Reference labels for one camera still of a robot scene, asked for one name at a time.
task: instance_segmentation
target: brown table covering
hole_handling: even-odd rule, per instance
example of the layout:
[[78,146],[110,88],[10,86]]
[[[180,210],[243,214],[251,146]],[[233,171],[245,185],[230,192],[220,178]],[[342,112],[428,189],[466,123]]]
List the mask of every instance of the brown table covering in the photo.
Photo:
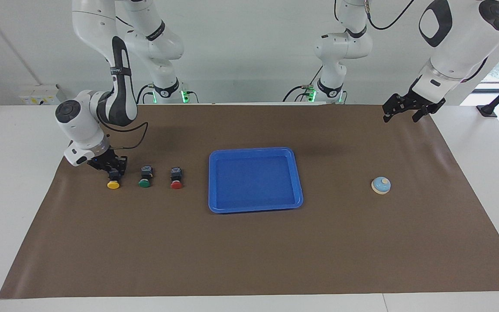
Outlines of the brown table covering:
[[[499,235],[430,117],[366,105],[144,106],[121,188],[61,162],[0,298],[499,290]],[[140,132],[111,135],[116,146]],[[288,146],[304,205],[216,215],[214,150]],[[140,167],[155,179],[140,188]],[[170,189],[181,166],[185,188]],[[387,176],[392,191],[371,190]]]

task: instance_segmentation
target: white wall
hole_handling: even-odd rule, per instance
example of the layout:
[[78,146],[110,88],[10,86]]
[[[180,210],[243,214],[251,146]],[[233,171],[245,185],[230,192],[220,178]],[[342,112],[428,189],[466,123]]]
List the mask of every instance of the white wall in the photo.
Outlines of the white wall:
[[[155,0],[162,18],[185,42],[174,64],[206,102],[279,101],[295,85],[308,83],[321,62],[313,54],[322,34],[342,30],[333,0]],[[473,0],[452,0],[462,6]],[[407,1],[372,3],[376,24],[386,25]],[[431,0],[416,0],[402,20],[384,32],[370,28],[374,48],[366,59],[346,61],[349,103],[382,104],[405,93],[431,48],[418,20]],[[127,18],[119,5],[119,16]],[[119,32],[127,28],[119,24]],[[71,25],[70,0],[0,0],[0,30],[32,69],[30,74],[0,36],[0,104],[20,104],[20,85],[59,84],[68,97],[83,89],[110,88],[109,67],[81,43]],[[481,74],[458,87],[448,103],[459,104],[499,61],[499,48]],[[150,82],[133,57],[135,87]]]

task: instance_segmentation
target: green led light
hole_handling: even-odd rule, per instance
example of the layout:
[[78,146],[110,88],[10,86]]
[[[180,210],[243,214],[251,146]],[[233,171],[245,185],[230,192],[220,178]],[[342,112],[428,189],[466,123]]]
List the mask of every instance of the green led light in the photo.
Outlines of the green led light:
[[316,97],[317,97],[317,91],[313,90],[311,96],[309,97],[309,101],[315,101]]
[[184,101],[184,104],[190,101],[190,97],[188,97],[186,91],[182,91],[182,100]]

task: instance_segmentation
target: blue tray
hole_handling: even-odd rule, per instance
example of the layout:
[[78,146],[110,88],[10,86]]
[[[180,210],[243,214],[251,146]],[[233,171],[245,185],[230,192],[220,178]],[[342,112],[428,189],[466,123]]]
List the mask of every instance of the blue tray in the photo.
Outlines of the blue tray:
[[232,149],[211,154],[209,208],[214,213],[295,209],[302,204],[291,149]]

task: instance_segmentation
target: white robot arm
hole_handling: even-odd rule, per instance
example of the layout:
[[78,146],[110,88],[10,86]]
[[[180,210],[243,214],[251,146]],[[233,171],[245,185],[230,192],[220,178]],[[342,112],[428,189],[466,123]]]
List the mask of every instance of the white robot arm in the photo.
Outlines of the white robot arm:
[[99,121],[124,127],[136,119],[129,49],[150,69],[161,103],[183,102],[181,83],[170,63],[182,57],[182,41],[165,26],[153,0],[120,1],[136,28],[127,34],[126,43],[117,34],[115,0],[73,0],[75,33],[105,57],[113,79],[111,91],[82,91],[75,99],[59,105],[55,112],[57,123],[73,141],[65,151],[73,166],[87,162],[107,172],[123,166],[110,148]]
[[[394,94],[382,106],[384,121],[410,109],[417,122],[444,105],[444,97],[478,67],[499,45],[499,0],[471,0],[465,11],[452,13],[448,0],[434,0],[419,24],[422,37],[434,47],[408,94]],[[429,31],[428,20],[437,27]]]
[[345,32],[325,34],[315,45],[315,54],[323,62],[323,73],[314,86],[315,101],[339,101],[347,73],[341,61],[366,57],[373,49],[373,40],[366,33],[364,0],[341,0],[337,13]]

